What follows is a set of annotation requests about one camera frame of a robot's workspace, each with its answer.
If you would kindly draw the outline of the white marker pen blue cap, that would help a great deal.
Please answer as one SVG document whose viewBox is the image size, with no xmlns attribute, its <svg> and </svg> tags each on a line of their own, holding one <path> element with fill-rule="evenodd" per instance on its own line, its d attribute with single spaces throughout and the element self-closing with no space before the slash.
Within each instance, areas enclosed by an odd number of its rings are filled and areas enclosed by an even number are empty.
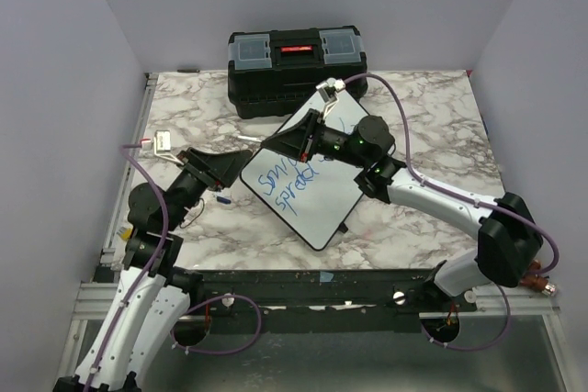
<svg viewBox="0 0 588 392">
<path fill-rule="evenodd" d="M 245 140 L 248 142 L 253 142 L 253 143 L 262 143 L 264 141 L 263 138 L 259 138 L 259 137 L 253 137 L 253 136 L 246 136 L 246 135 L 237 135 L 236 136 L 237 139 L 239 140 Z"/>
</svg>

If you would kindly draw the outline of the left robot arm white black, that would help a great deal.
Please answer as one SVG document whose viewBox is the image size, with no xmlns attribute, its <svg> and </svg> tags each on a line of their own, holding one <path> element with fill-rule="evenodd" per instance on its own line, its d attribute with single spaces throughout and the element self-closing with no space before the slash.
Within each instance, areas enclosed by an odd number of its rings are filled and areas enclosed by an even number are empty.
<svg viewBox="0 0 588 392">
<path fill-rule="evenodd" d="M 166 160 L 179 169 L 165 189 L 132 156 L 144 178 L 128 199 L 131 234 L 116 293 L 98 334 L 56 391 L 139 391 L 168 334 L 184 314 L 197 312 L 204 295 L 202 274 L 176 266 L 183 245 L 175 235 L 189 210 L 207 191 L 231 186 L 252 157 L 249 150 L 206 153 L 188 148 Z"/>
</svg>

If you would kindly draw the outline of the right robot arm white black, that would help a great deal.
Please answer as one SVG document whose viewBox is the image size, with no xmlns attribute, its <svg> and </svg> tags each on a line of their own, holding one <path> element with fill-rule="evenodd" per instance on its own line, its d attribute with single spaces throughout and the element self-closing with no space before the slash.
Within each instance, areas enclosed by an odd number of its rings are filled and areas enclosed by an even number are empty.
<svg viewBox="0 0 588 392">
<path fill-rule="evenodd" d="M 361 118 L 344 133 L 328 127 L 316 110 L 261 143 L 299 162 L 320 154 L 355 166 L 361 171 L 355 182 L 365 196 L 424 212 L 476 240 L 473 252 L 442 262 L 431 273 L 422 291 L 430 309 L 446 309 L 475 286 L 518 286 L 543 243 L 523 198 L 513 193 L 494 198 L 443 186 L 394 159 L 394 144 L 387 123 L 378 116 Z"/>
</svg>

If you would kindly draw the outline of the white whiteboard with black rim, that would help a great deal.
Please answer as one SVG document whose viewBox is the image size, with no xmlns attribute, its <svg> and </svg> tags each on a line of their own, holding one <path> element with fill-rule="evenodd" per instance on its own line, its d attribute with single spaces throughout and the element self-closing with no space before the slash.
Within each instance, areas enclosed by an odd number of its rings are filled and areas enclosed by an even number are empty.
<svg viewBox="0 0 588 392">
<path fill-rule="evenodd" d="M 362 197 L 359 170 L 315 154 L 306 163 L 261 149 L 240 179 L 311 249 L 323 250 Z"/>
</svg>

